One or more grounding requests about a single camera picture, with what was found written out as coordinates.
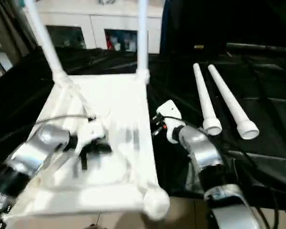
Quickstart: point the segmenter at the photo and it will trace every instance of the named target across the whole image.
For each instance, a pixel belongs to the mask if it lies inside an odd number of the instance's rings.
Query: black cloth
[[[57,49],[68,74],[134,73],[136,54],[103,50]],[[149,113],[173,99],[183,118],[201,126],[203,117],[193,73],[199,62],[223,132],[214,139],[224,158],[237,174],[252,205],[274,207],[273,190],[280,208],[286,209],[286,59],[252,56],[219,56],[206,60],[199,55],[169,57],[149,55],[150,83],[147,86]],[[207,66],[215,64],[260,135],[240,138],[236,124],[214,84]],[[36,49],[0,78],[0,138],[32,123],[38,117],[52,89],[53,81],[45,57]],[[11,135],[0,143],[0,163],[23,140],[30,129]],[[184,189],[187,152],[170,144],[165,133],[153,139],[159,184],[171,196],[201,198],[201,192]],[[255,162],[253,168],[241,152]]]

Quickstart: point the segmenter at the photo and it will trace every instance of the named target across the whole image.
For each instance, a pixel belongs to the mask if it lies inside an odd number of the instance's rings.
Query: white frame
[[[39,15],[44,25],[80,27],[86,44],[86,48],[87,49],[96,48],[93,28],[91,25],[89,15],[63,14],[63,13],[39,13]],[[35,31],[33,32],[38,41],[38,44],[41,44],[41,40],[38,34]]]
[[[137,17],[126,16],[90,16],[93,25],[95,44],[97,48],[108,49],[105,29],[138,31]],[[159,53],[161,38],[161,19],[147,18],[148,52]]]

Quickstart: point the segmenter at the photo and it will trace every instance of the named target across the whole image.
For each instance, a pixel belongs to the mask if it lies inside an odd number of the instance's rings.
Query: cabinet door
[[[96,48],[89,15],[62,13],[39,13],[39,15],[55,47]],[[34,28],[32,30],[40,44],[40,38]]]
[[[132,44],[136,42],[136,34],[139,28],[137,17],[91,16],[91,22],[97,48],[116,49],[115,46],[118,43],[121,50],[134,50],[133,47],[129,48],[129,41],[127,40],[130,40]],[[148,52],[159,53],[161,19],[148,18],[147,30]]]

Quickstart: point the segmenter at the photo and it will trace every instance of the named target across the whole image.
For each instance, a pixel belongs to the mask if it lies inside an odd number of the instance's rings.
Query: white pole
[[[140,3],[139,3],[137,74],[138,74],[138,77],[142,78],[146,84],[148,84],[148,82],[149,82],[147,8],[148,8],[148,0],[140,0]]]
[[[31,18],[31,22],[33,23],[36,34],[39,35],[41,40],[41,47],[52,70],[53,80],[55,81],[57,78],[60,79],[67,77],[67,74],[62,69],[61,62],[59,61],[57,53],[51,42],[50,35],[41,22],[41,18],[37,12],[34,1],[35,0],[25,0],[25,5],[28,8],[29,16]]]
[[[257,137],[259,135],[258,128],[255,123],[248,118],[215,66],[211,64],[208,66],[208,69],[237,124],[237,130],[240,136],[246,140]]]
[[[197,83],[197,90],[199,94],[202,114],[204,116],[204,122],[203,122],[204,130],[206,130],[210,135],[218,135],[221,133],[222,127],[220,121],[215,115],[214,108],[212,106],[211,99],[208,90],[206,88],[199,64],[195,63],[193,65],[193,68]]]

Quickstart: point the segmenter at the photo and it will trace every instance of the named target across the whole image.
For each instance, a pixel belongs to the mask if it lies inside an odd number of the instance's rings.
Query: silver robot arm segment
[[[161,105],[157,113],[164,118],[168,141],[180,143],[189,153],[194,179],[199,179],[216,226],[220,229],[260,229],[234,174],[229,171],[208,135],[203,130],[186,125],[172,100]]]

